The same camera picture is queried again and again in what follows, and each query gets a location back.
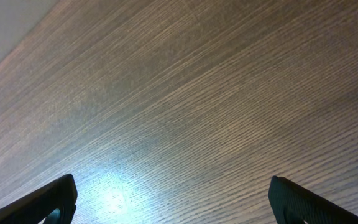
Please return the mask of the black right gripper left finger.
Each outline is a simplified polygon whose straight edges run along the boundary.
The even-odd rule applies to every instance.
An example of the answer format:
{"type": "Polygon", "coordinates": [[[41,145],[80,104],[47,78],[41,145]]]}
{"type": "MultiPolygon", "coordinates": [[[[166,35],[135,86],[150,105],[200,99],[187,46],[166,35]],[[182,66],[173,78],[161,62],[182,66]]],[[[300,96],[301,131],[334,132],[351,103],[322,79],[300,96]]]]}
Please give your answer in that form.
{"type": "Polygon", "coordinates": [[[63,175],[0,209],[0,224],[70,224],[78,192],[71,174],[63,175]]]}

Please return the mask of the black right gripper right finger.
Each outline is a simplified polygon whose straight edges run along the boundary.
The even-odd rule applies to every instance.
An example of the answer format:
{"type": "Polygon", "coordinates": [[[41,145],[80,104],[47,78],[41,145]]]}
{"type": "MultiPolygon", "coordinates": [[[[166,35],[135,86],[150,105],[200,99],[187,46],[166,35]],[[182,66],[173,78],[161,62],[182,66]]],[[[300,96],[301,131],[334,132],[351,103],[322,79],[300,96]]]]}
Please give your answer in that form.
{"type": "Polygon", "coordinates": [[[358,223],[357,215],[284,177],[272,177],[268,199],[278,224],[358,223]]]}

